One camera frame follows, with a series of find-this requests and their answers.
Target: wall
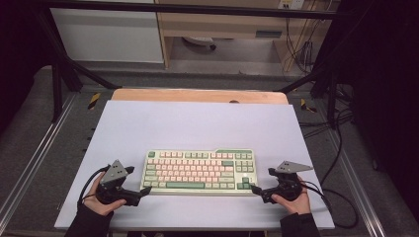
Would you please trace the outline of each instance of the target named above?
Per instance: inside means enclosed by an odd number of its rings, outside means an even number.
[[[155,13],[71,9],[51,12],[65,49],[74,60],[163,63]]]

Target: hand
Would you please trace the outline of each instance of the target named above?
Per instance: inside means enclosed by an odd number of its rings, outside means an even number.
[[[302,188],[301,194],[293,201],[286,200],[279,195],[271,195],[271,198],[278,204],[286,208],[289,214],[307,214],[311,213],[310,201],[308,199],[307,189]]]
[[[84,198],[84,205],[89,207],[91,210],[95,211],[96,213],[100,215],[108,215],[112,211],[120,208],[126,203],[126,200],[119,199],[111,204],[102,204],[98,199],[96,198],[96,190],[98,189],[99,183],[102,180],[102,177],[104,177],[105,172],[102,172],[101,175],[93,182],[92,188],[90,188],[89,193]]]

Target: keyboard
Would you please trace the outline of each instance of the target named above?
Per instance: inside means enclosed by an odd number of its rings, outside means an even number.
[[[250,149],[149,150],[141,189],[152,195],[253,196],[257,186]]]

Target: floor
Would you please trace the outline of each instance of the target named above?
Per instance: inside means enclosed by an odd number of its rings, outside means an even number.
[[[268,40],[215,39],[217,49],[189,44],[182,39],[174,41],[171,67],[164,69],[155,65],[120,65],[110,69],[109,65],[90,65],[97,73],[109,81],[127,87],[167,87],[236,90],[277,90],[300,78],[304,73],[298,68],[285,72]],[[46,151],[37,150],[43,137],[51,127],[52,94],[50,71],[40,71],[36,84],[21,110],[9,128],[0,136],[0,161],[2,172],[0,191],[1,203],[11,203],[13,215],[3,215],[1,224],[7,223],[3,236],[63,236],[62,231],[53,228],[72,179],[89,139],[94,134],[103,107],[112,96],[112,91],[99,87],[87,78],[82,78],[85,87],[74,96],[74,105],[63,121],[60,131],[54,136]],[[309,96],[311,84],[303,85],[289,93],[288,98],[294,105],[300,122],[322,122],[324,100],[312,100]],[[101,99],[94,110],[87,110],[93,93],[100,92]],[[301,106],[301,99],[306,107]],[[346,103],[338,103],[337,109],[344,110]],[[325,129],[301,127],[307,136],[306,144],[317,176],[324,177],[337,152],[336,132]],[[373,161],[356,124],[350,120],[341,125],[343,150],[341,159],[330,173],[323,189],[330,189],[352,201],[357,207],[360,218],[356,227],[351,229],[337,227],[322,230],[324,236],[419,236],[418,223],[412,218],[403,200],[392,185],[386,173],[373,169]],[[35,163],[35,154],[41,155]],[[15,184],[26,170],[34,164],[36,171],[31,173],[27,186],[20,192],[21,197],[10,197]],[[348,175],[353,169],[361,185],[361,191],[353,190],[354,176]],[[341,198],[328,194],[333,204],[333,218],[344,225],[354,221],[352,208]],[[366,201],[371,206],[364,213]],[[375,216],[377,222],[369,223]],[[270,232],[269,236],[280,236]]]

